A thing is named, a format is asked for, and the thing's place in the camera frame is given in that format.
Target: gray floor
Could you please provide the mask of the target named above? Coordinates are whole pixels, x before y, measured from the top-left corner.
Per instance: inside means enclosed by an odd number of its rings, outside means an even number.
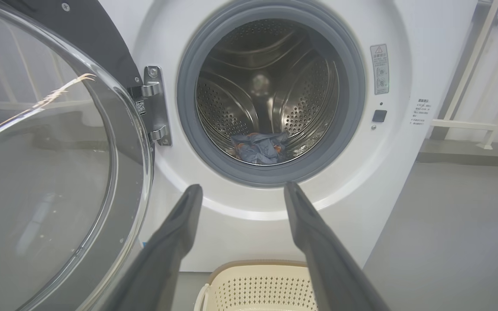
[[[393,311],[498,310],[498,167],[414,165],[364,272]],[[191,311],[207,273],[181,273]]]

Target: washing machine door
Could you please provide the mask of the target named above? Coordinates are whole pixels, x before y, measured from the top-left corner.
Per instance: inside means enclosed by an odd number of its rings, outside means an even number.
[[[1,311],[89,307],[137,243],[170,144],[146,75],[96,0],[0,2]]]

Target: clothes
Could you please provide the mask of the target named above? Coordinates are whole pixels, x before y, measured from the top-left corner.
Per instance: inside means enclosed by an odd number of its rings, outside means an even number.
[[[251,133],[230,137],[239,159],[255,165],[275,165],[285,161],[287,132],[275,134]]]

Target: warning label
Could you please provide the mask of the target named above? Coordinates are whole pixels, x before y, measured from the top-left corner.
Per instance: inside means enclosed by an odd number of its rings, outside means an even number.
[[[374,66],[374,94],[389,93],[389,59],[387,45],[372,45],[372,65]]]
[[[412,112],[412,116],[410,119],[411,125],[424,125],[425,116],[429,114],[429,110],[431,109],[431,104],[429,104],[429,100],[419,99],[414,111]]]

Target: stainless steel drum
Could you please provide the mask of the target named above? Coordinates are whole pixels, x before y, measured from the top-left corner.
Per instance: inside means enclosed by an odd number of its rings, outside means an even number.
[[[337,109],[337,53],[297,23],[263,19],[229,32],[209,53],[196,90],[213,143],[233,155],[237,134],[288,132],[287,161],[324,136]]]

